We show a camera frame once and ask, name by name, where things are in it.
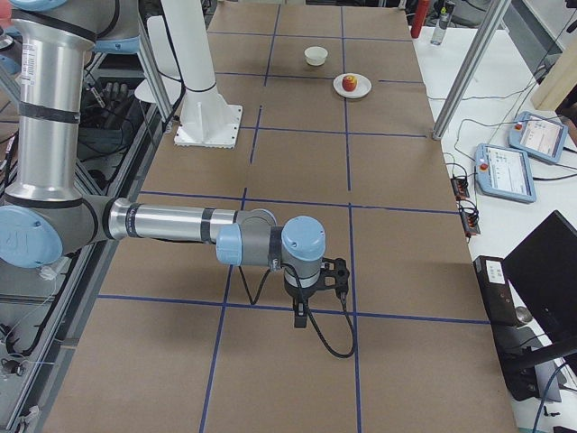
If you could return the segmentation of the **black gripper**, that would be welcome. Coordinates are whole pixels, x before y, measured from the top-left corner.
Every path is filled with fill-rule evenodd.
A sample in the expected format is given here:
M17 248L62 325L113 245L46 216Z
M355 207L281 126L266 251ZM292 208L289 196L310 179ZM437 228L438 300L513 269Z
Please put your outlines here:
M302 328L307 325L307 311L309 310L309 299L320 290L319 282L309 287L298 287L288 283L288 294L292 298L294 311L294 328Z

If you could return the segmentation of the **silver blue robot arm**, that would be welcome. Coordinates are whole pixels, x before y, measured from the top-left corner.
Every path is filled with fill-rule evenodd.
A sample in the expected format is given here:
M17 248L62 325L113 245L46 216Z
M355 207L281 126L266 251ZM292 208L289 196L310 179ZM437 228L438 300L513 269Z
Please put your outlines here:
M297 327L328 274L325 230L313 217L279 226L265 210L161 207L81 193L74 184L85 57L144 48L135 1L14 1L22 35L15 181L1 208L1 257L21 268L124 238L211 244L220 263L283 271Z

